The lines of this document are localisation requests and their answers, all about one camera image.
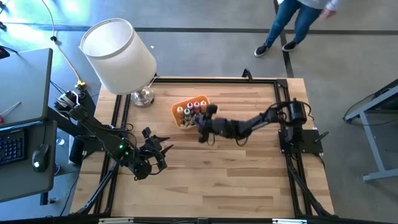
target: orange tray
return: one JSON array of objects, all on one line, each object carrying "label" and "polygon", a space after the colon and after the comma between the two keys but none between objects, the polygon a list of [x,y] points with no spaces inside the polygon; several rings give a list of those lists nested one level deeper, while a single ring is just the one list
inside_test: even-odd
[{"label": "orange tray", "polygon": [[174,118],[174,121],[175,121],[175,125],[178,127],[178,128],[180,128],[180,129],[182,129],[182,130],[188,130],[188,129],[192,129],[192,128],[194,128],[196,125],[191,125],[191,126],[188,126],[187,128],[181,128],[180,127],[180,123],[181,123],[181,118],[180,118],[180,116],[178,115],[178,113],[177,113],[177,108],[179,107],[179,106],[181,106],[183,109],[186,109],[187,108],[187,104],[189,103],[189,102],[191,102],[191,103],[194,103],[194,102],[202,102],[202,100],[204,100],[204,101],[206,101],[206,103],[207,103],[207,105],[209,105],[210,104],[210,101],[209,101],[209,99],[206,97],[206,96],[197,96],[197,97],[194,97],[194,98],[191,98],[191,99],[189,99],[189,100],[185,100],[185,101],[183,101],[183,102],[179,102],[179,103],[176,103],[176,104],[174,104],[173,106],[172,106],[172,115],[173,115],[173,118]]}]

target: gray floor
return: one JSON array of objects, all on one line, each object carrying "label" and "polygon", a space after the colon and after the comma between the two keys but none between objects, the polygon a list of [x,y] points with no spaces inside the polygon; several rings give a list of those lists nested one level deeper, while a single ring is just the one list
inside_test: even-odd
[{"label": "gray floor", "polygon": [[[275,17],[273,0],[46,2],[61,30],[92,26],[112,17],[127,19],[135,27],[268,29]],[[397,31],[394,22],[397,10],[396,0],[348,0],[336,17],[316,21],[312,29]],[[7,32],[0,31],[0,45],[16,50],[53,47],[49,40],[50,18],[40,1],[11,0],[0,21],[14,23],[6,24]],[[291,21],[287,29],[293,28]],[[89,84],[90,94],[95,95],[100,81],[77,48],[83,34],[83,31],[59,31],[57,37]],[[267,34],[140,32],[139,35],[147,46],[154,47],[150,50],[157,60],[159,75],[238,77],[248,67],[255,77],[287,76],[279,39],[265,57],[253,56]],[[333,206],[341,217],[394,223],[398,220],[398,178],[368,184],[361,180],[363,174],[375,172],[377,167],[363,128],[349,126],[341,119],[353,103],[398,77],[396,38],[396,35],[309,35],[290,53],[294,77],[305,79],[316,125],[320,131],[330,132],[323,140],[324,160]],[[52,80],[67,90],[76,83],[58,50],[54,50]],[[57,92],[51,88],[50,99],[56,96]],[[385,141],[383,132],[396,132],[396,128],[394,123],[373,128],[376,138],[383,141],[380,143],[383,158],[391,168],[398,166],[398,152],[391,150],[396,148],[397,140]],[[59,202],[40,207],[38,195],[34,195],[0,203],[0,220],[60,214],[77,176],[74,171],[78,170],[67,165],[66,149],[67,146],[57,148],[57,161],[63,172],[69,174],[56,177],[50,192],[50,197],[59,198]],[[19,207],[30,209],[25,214],[12,212]]]}]

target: wooden tabletop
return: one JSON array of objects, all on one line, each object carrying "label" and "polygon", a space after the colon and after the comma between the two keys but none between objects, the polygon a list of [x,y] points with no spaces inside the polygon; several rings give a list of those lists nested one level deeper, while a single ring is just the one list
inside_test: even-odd
[{"label": "wooden tabletop", "polygon": [[[290,97],[308,102],[303,79],[287,81]],[[145,127],[158,136],[171,137],[165,142],[166,146],[174,144],[166,155],[168,168],[137,182],[129,169],[119,169],[112,216],[294,217],[285,157],[280,153],[277,137],[278,124],[252,133],[244,147],[219,136],[214,146],[208,146],[197,142],[195,129],[183,131],[176,127],[170,111],[174,103],[206,95],[211,103],[218,105],[217,117],[249,119],[275,103],[272,85],[153,83],[151,88],[155,103],[148,108],[131,104],[127,122],[134,125],[138,146],[143,143],[141,131]],[[95,117],[103,124],[111,123],[115,99],[116,95],[101,89]],[[304,129],[311,128],[313,123],[308,120]],[[103,152],[96,152],[83,161],[71,212],[81,208],[98,186],[103,156]],[[303,164],[308,188],[333,213],[321,161],[314,155],[303,154]],[[298,194],[304,211],[302,194],[300,191]]]}]

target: table lamp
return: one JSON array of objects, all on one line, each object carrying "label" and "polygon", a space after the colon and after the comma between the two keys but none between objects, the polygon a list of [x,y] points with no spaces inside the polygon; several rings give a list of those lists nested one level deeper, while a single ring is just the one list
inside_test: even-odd
[{"label": "table lamp", "polygon": [[138,107],[153,103],[154,92],[146,85],[156,73],[156,61],[128,21],[108,19],[94,25],[79,48],[109,92],[131,93]]}]

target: jeans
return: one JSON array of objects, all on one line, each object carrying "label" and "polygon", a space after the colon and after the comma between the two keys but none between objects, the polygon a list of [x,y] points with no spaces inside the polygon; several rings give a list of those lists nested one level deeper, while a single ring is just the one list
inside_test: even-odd
[{"label": "jeans", "polygon": [[310,25],[319,17],[322,9],[311,8],[298,0],[284,0],[279,6],[275,21],[264,43],[265,46],[270,47],[274,43],[298,9],[300,9],[300,12],[295,22],[295,37],[293,41],[297,44],[303,41],[310,30]]}]

